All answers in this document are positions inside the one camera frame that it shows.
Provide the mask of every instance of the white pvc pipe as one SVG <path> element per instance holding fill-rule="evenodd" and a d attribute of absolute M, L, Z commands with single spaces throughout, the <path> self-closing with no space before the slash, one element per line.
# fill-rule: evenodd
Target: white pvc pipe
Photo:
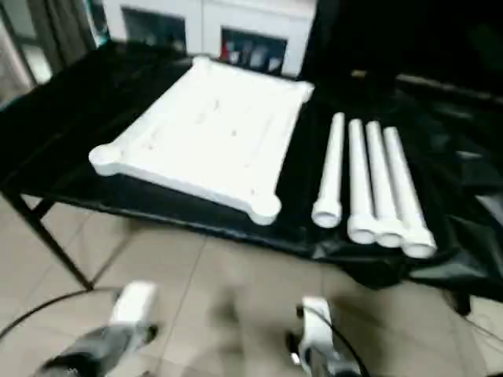
<path fill-rule="evenodd" d="M 360 119 L 349 123 L 349 149 L 351 216 L 347 221 L 347 235 L 355 243 L 369 244 L 376 239 L 376 219 L 373 217 L 369 168 Z"/>
<path fill-rule="evenodd" d="M 403 252 L 411 258 L 428 258 L 435 253 L 437 247 L 424 221 L 398 130 L 394 127 L 384 130 L 384 140 L 398 212 L 406 227 Z"/>
<path fill-rule="evenodd" d="M 404 228 L 396 212 L 384 154 L 383 138 L 378 122 L 367 123 L 367 141 L 369 143 L 370 173 L 376 206 L 376 220 L 379 228 L 376 240 L 383 247 L 400 247 L 403 243 Z"/>
<path fill-rule="evenodd" d="M 344 146 L 344 114 L 338 112 L 332 118 L 325 165 L 321 176 L 318 200 L 313 205 L 311 218 L 322 228 L 333 228 L 340 223 L 340 179 L 342 175 Z"/>

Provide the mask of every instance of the white cabinet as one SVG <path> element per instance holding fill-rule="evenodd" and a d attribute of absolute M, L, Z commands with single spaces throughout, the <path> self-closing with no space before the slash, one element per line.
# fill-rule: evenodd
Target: white cabinet
<path fill-rule="evenodd" d="M 205 0 L 204 52 L 246 68 L 297 76 L 315 0 Z"/>
<path fill-rule="evenodd" d="M 104 0 L 110 35 L 297 76 L 317 0 Z"/>
<path fill-rule="evenodd" d="M 202 0 L 104 0 L 110 36 L 203 52 Z"/>

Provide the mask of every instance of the floor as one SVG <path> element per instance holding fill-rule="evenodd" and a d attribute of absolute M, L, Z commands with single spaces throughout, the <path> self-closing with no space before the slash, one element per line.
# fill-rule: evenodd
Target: floor
<path fill-rule="evenodd" d="M 498 345 L 476 340 L 436 289 L 402 284 L 370 291 L 329 265 L 61 204 L 44 222 L 88 276 L 113 260 L 98 286 L 133 279 L 160 286 L 160 337 L 113 376 L 150 370 L 159 377 L 301 377 L 283 337 L 299 324 L 295 304 L 303 295 L 332 300 L 339 329 L 375 376 L 476 377 L 497 362 L 503 367 L 499 353 L 492 355 L 493 364 L 484 359 Z M 0 245 L 0 328 L 41 302 L 79 289 L 2 200 Z M 496 304 L 476 305 L 473 319 L 482 326 L 500 313 Z M 30 375 L 76 337 L 104 324 L 111 308 L 110 294 L 98 293 L 36 314 L 0 343 L 4 374 Z"/>
<path fill-rule="evenodd" d="M 469 320 L 480 326 L 473 328 L 475 340 L 490 373 L 503 371 L 503 344 L 490 337 L 483 329 L 503 339 L 503 305 L 484 298 L 472 300 L 472 314 Z"/>

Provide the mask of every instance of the black cable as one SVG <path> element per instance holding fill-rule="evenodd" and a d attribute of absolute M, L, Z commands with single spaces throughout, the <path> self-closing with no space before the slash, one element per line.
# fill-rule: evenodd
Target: black cable
<path fill-rule="evenodd" d="M 8 324 L 2 331 L 0 331 L 0 342 L 19 324 L 23 323 L 27 318 L 31 317 L 33 314 L 39 312 L 42 309 L 45 309 L 47 306 L 51 306 L 52 304 L 56 304 L 60 301 L 64 301 L 69 298 L 79 297 L 81 295 L 88 295 L 92 293 L 102 293 L 102 292 L 121 292 L 122 288 L 118 287 L 99 287 L 95 288 L 92 291 L 82 290 L 77 292 L 68 293 L 66 295 L 62 295 L 60 297 L 53 298 L 49 301 L 44 302 L 43 304 L 37 306 L 36 308 L 30 310 L 29 312 L 23 314 L 21 317 L 16 318 L 13 322 Z"/>
<path fill-rule="evenodd" d="M 476 329 L 480 334 L 483 334 L 485 335 L 486 337 L 489 337 L 489 338 L 492 338 L 494 339 L 495 341 L 499 342 L 500 344 L 503 345 L 503 339 L 500 338 L 499 336 L 497 336 L 496 334 L 494 334 L 493 332 L 487 330 L 486 328 L 483 328 L 482 326 L 480 326 L 479 324 L 476 324 L 475 322 L 473 322 L 472 320 L 469 320 L 468 318 L 466 317 L 462 317 L 464 320 L 466 320 L 472 327 L 474 327 L 474 329 Z M 488 342 L 485 342 L 488 346 L 490 346 L 493 350 L 495 350 L 496 352 L 500 353 L 500 354 L 503 354 L 503 350 L 500 350 L 498 349 L 497 347 L 495 346 L 492 346 L 491 344 L 489 344 Z"/>
<path fill-rule="evenodd" d="M 337 335 L 337 337 L 342 341 L 342 343 L 344 343 L 344 345 L 349 349 L 349 351 L 351 352 L 351 354 L 353 355 L 354 359 L 356 360 L 356 362 L 358 363 L 358 366 L 360 367 L 360 372 L 362 373 L 362 376 L 363 377 L 370 377 L 370 374 L 369 374 L 369 371 L 367 371 L 367 368 L 366 366 L 363 364 L 363 361 L 362 359 L 360 358 L 360 356 L 356 353 L 356 351 L 354 350 L 353 346 L 349 343 L 349 341 L 346 339 L 346 337 L 344 337 L 344 335 L 342 335 L 342 333 L 337 330 L 321 313 L 319 313 L 317 310 L 314 310 L 312 308 L 309 308 L 309 307 L 306 307 L 306 306 L 303 306 L 303 309 L 306 310 L 307 312 L 309 313 L 312 313 L 314 314 L 316 317 L 318 317 L 320 320 L 322 320 L 323 322 L 325 322 L 325 324 L 327 326 L 330 327 L 330 329 L 332 330 L 332 332 Z"/>

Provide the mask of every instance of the table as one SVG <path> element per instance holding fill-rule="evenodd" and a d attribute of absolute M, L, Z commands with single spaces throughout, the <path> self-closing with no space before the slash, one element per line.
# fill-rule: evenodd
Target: table
<path fill-rule="evenodd" d="M 0 189 L 46 246 L 86 289 L 88 279 L 41 223 L 56 202 L 179 225 L 333 263 L 367 287 L 414 280 L 503 301 L 503 167 L 492 137 L 503 115 L 488 104 L 438 90 L 363 79 L 317 84 L 301 111 L 277 186 L 283 209 L 271 226 L 237 210 L 117 175 L 98 176 L 87 154 L 113 140 L 190 67 L 190 59 L 135 44 L 108 43 L 0 112 Z M 310 220 L 318 195 L 330 119 L 380 120 L 402 134 L 411 170 L 439 252 L 421 261 L 400 250 L 351 243 L 343 225 L 319 229 Z M 347 164 L 343 176 L 347 177 Z M 30 210 L 21 194 L 42 198 Z"/>

